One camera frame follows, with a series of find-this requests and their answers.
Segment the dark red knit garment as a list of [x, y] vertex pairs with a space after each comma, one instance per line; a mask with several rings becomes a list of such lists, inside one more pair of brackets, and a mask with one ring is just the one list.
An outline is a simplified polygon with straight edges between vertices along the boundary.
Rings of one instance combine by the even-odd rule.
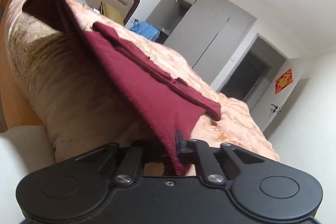
[[173, 79], [113, 27], [96, 21], [92, 30], [85, 30], [66, 0], [27, 0], [23, 11], [64, 32], [72, 45], [93, 59], [165, 146], [175, 174], [185, 175], [189, 165], [178, 160], [175, 134], [189, 138], [204, 114], [219, 121], [220, 104], [184, 80]]

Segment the blue clothes pile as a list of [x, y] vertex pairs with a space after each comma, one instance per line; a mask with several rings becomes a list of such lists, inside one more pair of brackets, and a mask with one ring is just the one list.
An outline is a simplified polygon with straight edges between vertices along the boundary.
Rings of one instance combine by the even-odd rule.
[[147, 22], [137, 22], [130, 28], [130, 30], [153, 42], [157, 40], [160, 34], [159, 29]]

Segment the floral peach bed quilt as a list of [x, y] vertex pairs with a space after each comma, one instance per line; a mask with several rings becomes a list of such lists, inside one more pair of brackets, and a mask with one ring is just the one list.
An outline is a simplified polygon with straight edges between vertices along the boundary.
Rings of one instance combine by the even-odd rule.
[[[23, 11], [27, 0], [13, 0], [9, 38], [5, 47], [14, 78], [31, 108], [46, 127], [55, 160], [64, 161], [107, 143], [129, 146], [149, 139], [163, 153], [152, 174], [175, 175], [165, 146], [133, 105], [111, 83], [99, 66], [64, 32]], [[90, 8], [66, 0], [84, 29], [99, 21], [113, 27], [120, 38], [134, 43], [173, 79], [182, 79], [203, 96], [220, 104], [221, 118], [200, 116], [191, 136], [210, 146], [232, 143], [278, 161], [279, 156], [252, 119], [248, 106], [228, 98], [204, 82], [175, 50], [151, 42]]]

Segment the mustard yellow cushion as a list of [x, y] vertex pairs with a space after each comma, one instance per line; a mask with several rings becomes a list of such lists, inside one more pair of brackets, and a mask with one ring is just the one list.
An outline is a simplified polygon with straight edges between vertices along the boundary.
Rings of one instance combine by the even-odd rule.
[[120, 25], [124, 25], [121, 13], [110, 4], [101, 2], [100, 13], [107, 18], [119, 23]]

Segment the red fu door decoration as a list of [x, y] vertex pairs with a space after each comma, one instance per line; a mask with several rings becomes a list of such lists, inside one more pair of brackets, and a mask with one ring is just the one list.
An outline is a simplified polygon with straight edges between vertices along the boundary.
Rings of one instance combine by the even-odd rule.
[[277, 94], [293, 82], [292, 70], [289, 68], [275, 81], [274, 93]]

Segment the grey built-in wardrobe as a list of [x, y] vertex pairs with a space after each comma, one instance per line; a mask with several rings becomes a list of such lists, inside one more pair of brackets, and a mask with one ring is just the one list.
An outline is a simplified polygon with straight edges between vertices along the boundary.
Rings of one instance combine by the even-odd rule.
[[160, 0], [146, 22], [163, 33], [161, 43], [182, 55], [212, 84], [256, 18], [229, 0]]

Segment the white room door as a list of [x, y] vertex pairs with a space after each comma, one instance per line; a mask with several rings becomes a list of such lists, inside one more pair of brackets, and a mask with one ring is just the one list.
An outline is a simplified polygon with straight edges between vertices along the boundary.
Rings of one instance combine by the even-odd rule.
[[[277, 131], [278, 127], [290, 117], [291, 108], [301, 95], [307, 85], [309, 76], [306, 74], [310, 67], [310, 59], [297, 58], [288, 59], [279, 69], [270, 85], [257, 102], [251, 112], [251, 116], [259, 126], [267, 139]], [[289, 68], [292, 70], [293, 82], [279, 93], [274, 93], [275, 81]], [[275, 104], [281, 108], [281, 111], [274, 115], [270, 113], [271, 104]]]

